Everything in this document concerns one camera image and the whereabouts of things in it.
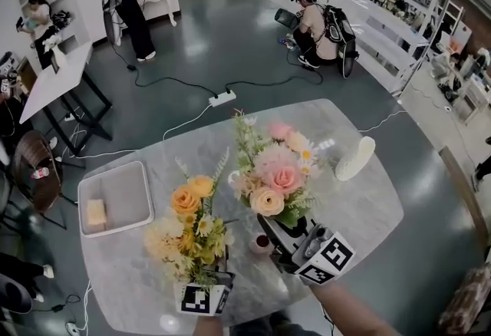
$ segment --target flower arrangement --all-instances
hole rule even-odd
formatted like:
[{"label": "flower arrangement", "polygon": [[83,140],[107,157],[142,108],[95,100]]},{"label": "flower arrangement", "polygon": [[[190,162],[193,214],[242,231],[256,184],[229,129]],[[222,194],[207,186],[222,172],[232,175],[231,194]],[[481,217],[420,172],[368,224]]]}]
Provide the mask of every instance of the flower arrangement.
[{"label": "flower arrangement", "polygon": [[324,160],[303,134],[281,123],[264,137],[253,129],[255,117],[235,116],[239,175],[232,186],[236,198],[255,213],[295,228],[315,203],[309,180],[319,177]]},{"label": "flower arrangement", "polygon": [[226,245],[233,244],[226,223],[212,216],[213,197],[228,158],[227,148],[213,178],[189,176],[186,165],[176,159],[187,184],[172,193],[166,216],[152,223],[144,237],[148,253],[163,262],[165,274],[175,282],[214,285],[207,267],[224,255]]},{"label": "flower arrangement", "polygon": [[47,38],[43,41],[44,52],[50,51],[51,49],[53,49],[53,47],[59,45],[62,41],[63,38],[61,38],[61,35],[59,33],[55,33],[50,38]]}]

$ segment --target small yellow sponge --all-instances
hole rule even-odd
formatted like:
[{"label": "small yellow sponge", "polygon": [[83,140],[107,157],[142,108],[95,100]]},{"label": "small yellow sponge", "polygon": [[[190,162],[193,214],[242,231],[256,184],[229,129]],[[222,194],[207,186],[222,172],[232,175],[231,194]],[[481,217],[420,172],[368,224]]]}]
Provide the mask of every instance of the small yellow sponge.
[{"label": "small yellow sponge", "polygon": [[106,224],[106,209],[102,199],[89,199],[87,202],[87,224],[100,226]]}]

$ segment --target marble table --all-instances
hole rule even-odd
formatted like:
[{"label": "marble table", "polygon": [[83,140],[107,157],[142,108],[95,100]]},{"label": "marble table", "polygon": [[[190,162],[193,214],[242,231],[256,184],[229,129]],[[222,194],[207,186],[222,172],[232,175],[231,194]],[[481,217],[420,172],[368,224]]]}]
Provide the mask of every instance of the marble table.
[{"label": "marble table", "polygon": [[[336,157],[361,138],[354,125],[329,100],[313,100],[257,113],[258,128],[272,121],[290,124]],[[170,194],[183,184],[176,165],[179,157],[191,174],[212,175],[219,158],[230,147],[230,159],[215,197],[214,215],[238,218],[231,225],[236,237],[230,248],[229,271],[236,274],[234,289],[222,315],[225,326],[250,321],[286,308],[309,294],[293,275],[282,274],[268,257],[250,252],[248,244],[261,232],[255,214],[235,200],[226,177],[236,170],[234,124],[223,121],[190,131],[121,157],[90,172],[93,176],[139,160],[146,170],[156,219],[170,206]],[[340,182],[332,170],[316,181],[313,190],[319,204],[311,212],[332,231],[339,231],[357,254],[357,266],[380,245],[403,218],[394,187],[373,155],[352,180]],[[135,334],[190,334],[196,318],[178,315],[173,288],[143,248],[143,228],[98,238],[81,237],[87,273],[94,294],[109,325]]]}]

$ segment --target small cup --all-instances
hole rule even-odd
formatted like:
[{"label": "small cup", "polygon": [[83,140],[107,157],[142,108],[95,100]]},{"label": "small cup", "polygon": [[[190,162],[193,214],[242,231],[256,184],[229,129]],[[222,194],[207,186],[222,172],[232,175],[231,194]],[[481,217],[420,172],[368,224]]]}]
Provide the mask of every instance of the small cup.
[{"label": "small cup", "polygon": [[273,244],[266,234],[258,234],[249,243],[249,248],[255,254],[271,254],[273,251]]}]

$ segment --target black and white marker cube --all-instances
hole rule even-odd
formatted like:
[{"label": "black and white marker cube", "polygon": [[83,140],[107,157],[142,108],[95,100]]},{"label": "black and white marker cube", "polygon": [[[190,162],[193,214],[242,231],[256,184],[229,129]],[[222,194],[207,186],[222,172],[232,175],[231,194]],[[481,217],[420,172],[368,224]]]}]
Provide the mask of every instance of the black and white marker cube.
[{"label": "black and white marker cube", "polygon": [[339,232],[336,232],[295,274],[318,285],[343,274],[355,251]]},{"label": "black and white marker cube", "polygon": [[189,315],[213,316],[222,314],[230,288],[226,285],[214,285],[209,293],[195,283],[176,283],[174,295],[178,313]]}]

